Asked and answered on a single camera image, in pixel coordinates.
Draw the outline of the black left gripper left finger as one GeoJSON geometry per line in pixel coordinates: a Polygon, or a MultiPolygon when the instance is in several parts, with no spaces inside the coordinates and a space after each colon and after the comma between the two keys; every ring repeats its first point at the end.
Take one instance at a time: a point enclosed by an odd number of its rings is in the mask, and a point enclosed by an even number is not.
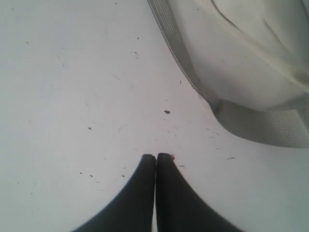
{"type": "Polygon", "coordinates": [[[123,189],[76,232],[150,232],[155,196],[156,159],[144,154],[123,189]]]}

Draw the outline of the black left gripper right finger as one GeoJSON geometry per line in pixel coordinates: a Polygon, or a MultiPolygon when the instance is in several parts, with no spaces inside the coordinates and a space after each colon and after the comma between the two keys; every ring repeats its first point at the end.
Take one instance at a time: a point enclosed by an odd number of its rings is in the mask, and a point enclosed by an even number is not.
{"type": "Polygon", "coordinates": [[[159,232],[239,232],[190,187],[170,154],[156,163],[155,204],[159,232]]]}

